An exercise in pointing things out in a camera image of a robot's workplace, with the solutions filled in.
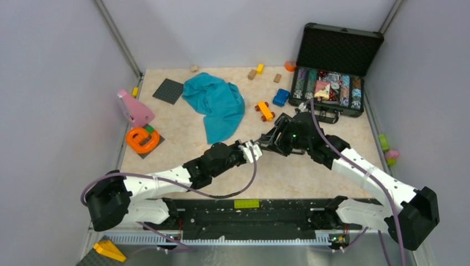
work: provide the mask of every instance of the orange toy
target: orange toy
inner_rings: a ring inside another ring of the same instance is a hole
[[[285,62],[284,67],[287,71],[294,72],[295,69],[297,68],[297,65],[295,64],[295,62],[287,61],[287,62]]]
[[[263,120],[263,122],[271,121],[273,120],[273,118],[276,117],[276,114],[274,112],[269,111],[268,107],[269,104],[265,101],[259,101],[258,105],[254,107],[256,111],[261,111],[261,113],[263,114],[263,116],[261,116],[261,120]]]
[[[135,127],[126,135],[127,144],[138,154],[151,152],[159,144],[160,134],[154,130],[149,133],[143,127]]]

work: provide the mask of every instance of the yellow toy car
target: yellow toy car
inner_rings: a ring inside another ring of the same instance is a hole
[[[263,122],[271,121],[276,117],[276,114],[269,111],[268,107],[269,104],[265,101],[259,101],[258,104],[254,107],[256,111],[261,111],[263,114],[263,116],[261,116],[261,120],[263,120]]]

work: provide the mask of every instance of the black case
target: black case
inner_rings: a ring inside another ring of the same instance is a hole
[[[334,124],[338,121],[340,113],[353,117],[360,116],[364,112],[363,77],[366,75],[375,54],[383,42],[384,36],[379,32],[366,32],[316,23],[306,24],[297,57],[297,68],[290,90],[289,103],[299,106],[299,104],[306,101],[304,96],[307,82],[303,87],[302,98],[294,98],[300,68],[305,68],[307,71],[333,71],[361,78],[361,108],[351,108],[352,101],[349,101],[349,105],[346,107],[322,103],[315,99],[315,109],[320,111],[317,119]],[[352,89],[349,90],[349,93],[351,99]],[[327,112],[334,114],[334,117],[327,117]]]

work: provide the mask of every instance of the green block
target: green block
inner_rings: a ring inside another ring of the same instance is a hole
[[[145,125],[145,130],[147,130],[148,133],[152,133],[155,131],[155,129],[151,125]]]
[[[233,205],[235,209],[259,208],[259,199],[235,199]]]
[[[394,164],[396,164],[396,159],[395,158],[388,158],[387,159],[387,165],[388,166],[392,166]]]
[[[383,151],[387,152],[390,150],[389,143],[387,142],[387,139],[385,138],[384,134],[379,134],[379,141]]]

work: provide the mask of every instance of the orange ring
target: orange ring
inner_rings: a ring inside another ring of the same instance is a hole
[[[149,137],[150,140],[142,145],[141,143]],[[160,134],[156,130],[149,133],[143,127],[135,127],[127,133],[126,142],[138,154],[147,154],[159,144]]]
[[[286,61],[284,67],[287,71],[294,72],[297,68],[297,65],[295,62]]]

